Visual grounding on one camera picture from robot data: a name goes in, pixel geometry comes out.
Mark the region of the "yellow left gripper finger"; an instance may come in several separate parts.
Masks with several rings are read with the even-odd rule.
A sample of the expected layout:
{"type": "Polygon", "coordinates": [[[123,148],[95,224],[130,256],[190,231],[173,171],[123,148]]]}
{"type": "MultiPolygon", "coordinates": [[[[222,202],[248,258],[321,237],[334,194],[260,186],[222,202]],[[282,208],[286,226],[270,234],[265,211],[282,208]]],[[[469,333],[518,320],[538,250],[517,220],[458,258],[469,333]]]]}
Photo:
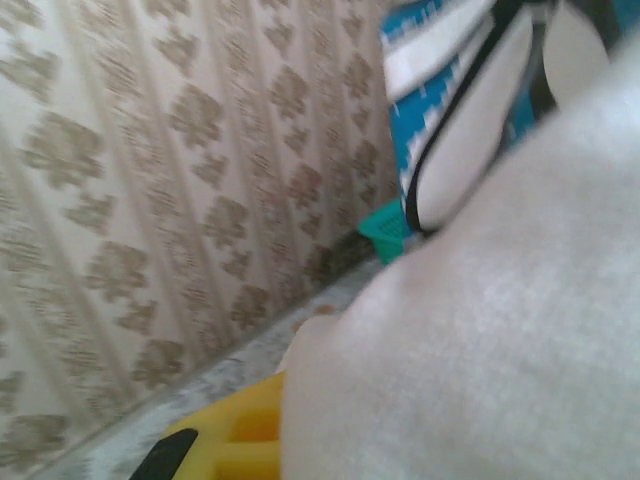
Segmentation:
{"type": "Polygon", "coordinates": [[[284,380],[274,374],[170,426],[131,478],[278,480],[284,380]]]}

